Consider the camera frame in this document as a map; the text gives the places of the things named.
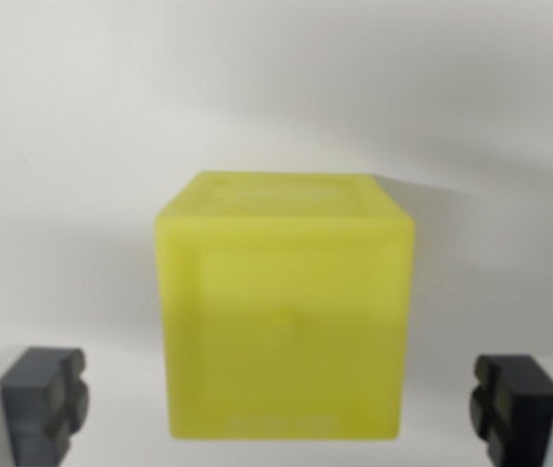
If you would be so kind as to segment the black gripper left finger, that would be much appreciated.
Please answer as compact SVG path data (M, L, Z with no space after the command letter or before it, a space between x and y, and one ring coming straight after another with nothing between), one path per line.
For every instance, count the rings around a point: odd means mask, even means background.
M90 391L79 347L0 351L0 466L59 466L84 426Z

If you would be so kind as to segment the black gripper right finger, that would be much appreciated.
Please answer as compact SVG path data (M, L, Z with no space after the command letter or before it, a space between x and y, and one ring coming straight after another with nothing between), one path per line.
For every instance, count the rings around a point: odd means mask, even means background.
M553 358L481 354L469 400L494 466L553 466Z

